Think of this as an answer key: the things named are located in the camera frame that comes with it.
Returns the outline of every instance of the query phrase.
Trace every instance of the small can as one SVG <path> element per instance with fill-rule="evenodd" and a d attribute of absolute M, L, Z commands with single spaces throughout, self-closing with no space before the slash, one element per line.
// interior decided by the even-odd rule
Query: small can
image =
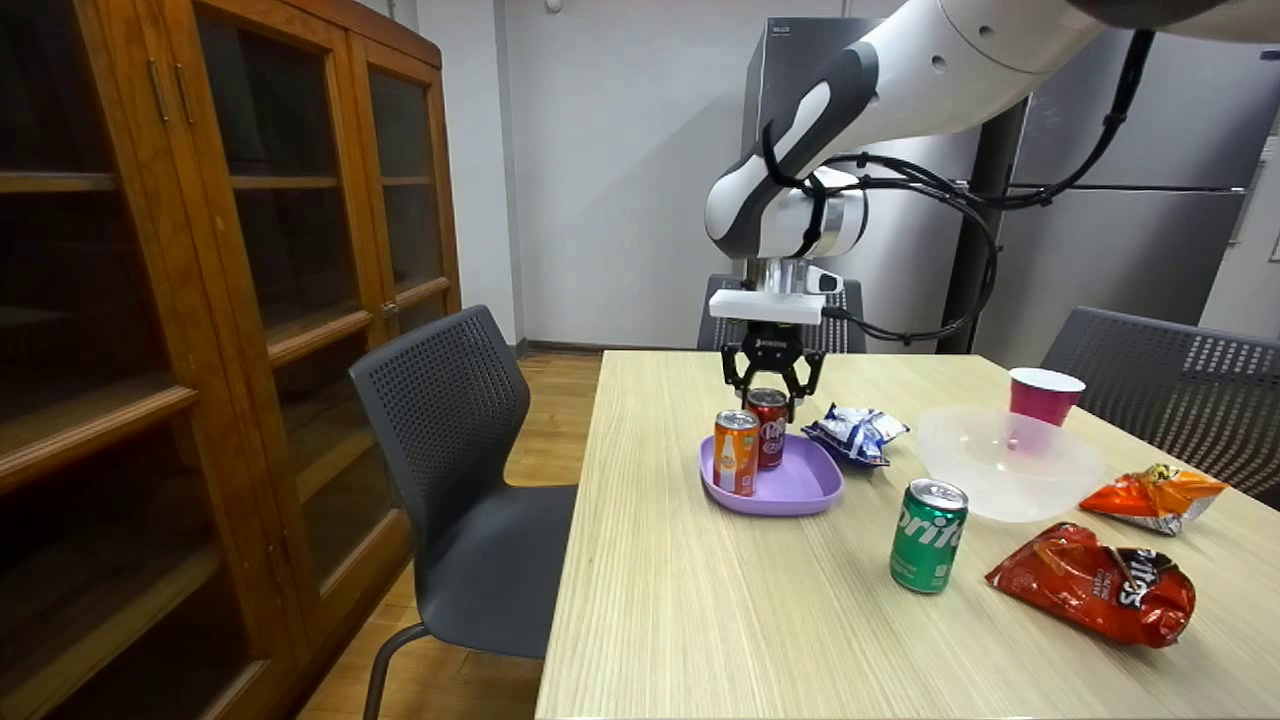
<path fill-rule="evenodd" d="M 917 597 L 943 592 L 957 562 L 965 517 L 965 488 L 937 481 L 908 484 L 887 556 L 891 579 Z"/>
<path fill-rule="evenodd" d="M 752 389 L 748 413 L 761 422 L 761 466 L 777 466 L 789 445 L 791 395 L 779 389 Z"/>
<path fill-rule="evenodd" d="M 718 488 L 729 488 L 737 495 L 758 495 L 761 420 L 746 409 L 721 413 L 714 456 L 718 456 Z"/>

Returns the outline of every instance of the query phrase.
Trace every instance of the wooden table top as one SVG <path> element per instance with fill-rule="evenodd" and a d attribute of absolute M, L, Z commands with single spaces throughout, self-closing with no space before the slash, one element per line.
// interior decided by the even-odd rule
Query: wooden table top
<path fill-rule="evenodd" d="M 829 356 L 795 429 L 831 401 L 914 422 L 1008 409 L 1008 381 L 981 356 Z M 984 585 L 1053 520 L 969 517 L 939 597 L 891 585 L 914 432 L 826 517 L 718 509 L 698 445 L 729 405 L 718 356 L 603 356 L 536 716 L 1280 716 L 1280 511 L 1224 491 L 1178 539 L 1069 511 L 1200 592 L 1182 643 L 1112 647 Z M 1063 429 L 1112 477 L 1170 460 L 1080 409 Z"/>

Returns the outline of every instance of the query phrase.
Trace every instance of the chair leg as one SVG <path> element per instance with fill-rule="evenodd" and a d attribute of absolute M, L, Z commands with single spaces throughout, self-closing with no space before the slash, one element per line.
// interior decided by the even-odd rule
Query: chair leg
<path fill-rule="evenodd" d="M 398 636 L 387 636 L 383 647 L 378 647 L 378 661 L 369 670 L 363 720 L 378 720 L 383 707 L 383 685 L 387 685 L 391 657 L 403 643 L 426 641 L 426 636 L 434 636 L 430 623 L 412 623 L 412 628 L 399 628 Z"/>

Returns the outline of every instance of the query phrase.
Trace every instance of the gray chair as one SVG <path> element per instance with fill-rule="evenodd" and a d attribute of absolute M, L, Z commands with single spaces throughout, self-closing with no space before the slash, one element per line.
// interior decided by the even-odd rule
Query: gray chair
<path fill-rule="evenodd" d="M 1073 309 L 1050 369 L 1084 409 L 1280 509 L 1280 343 Z"/>
<path fill-rule="evenodd" d="M 701 352 L 718 352 L 718 349 L 737 349 L 746 338 L 746 323 L 721 323 L 708 310 L 708 300 L 718 295 L 718 286 L 740 286 L 737 276 L 708 276 L 708 290 L 706 290 L 706 317 L 698 328 L 698 349 Z M 841 304 L 847 317 L 864 317 L 864 290 L 861 284 L 844 280 L 844 295 L 829 295 L 829 309 Z M 826 349 L 826 352 L 867 352 L 867 336 L 836 317 L 826 317 L 819 328 L 803 328 L 799 332 L 803 349 Z"/>
<path fill-rule="evenodd" d="M 575 491 L 505 484 L 528 385 L 490 309 L 369 352 L 353 385 L 412 525 L 422 603 L 422 623 L 378 650 L 363 716 L 379 716 L 409 641 L 546 657 Z"/>

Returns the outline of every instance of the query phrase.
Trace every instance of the red cup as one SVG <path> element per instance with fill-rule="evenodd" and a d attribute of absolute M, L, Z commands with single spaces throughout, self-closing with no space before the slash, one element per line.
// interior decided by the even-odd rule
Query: red cup
<path fill-rule="evenodd" d="M 1053 369 L 1013 369 L 1008 409 L 1044 422 L 1063 422 L 1073 405 L 1084 395 L 1084 381 Z"/>

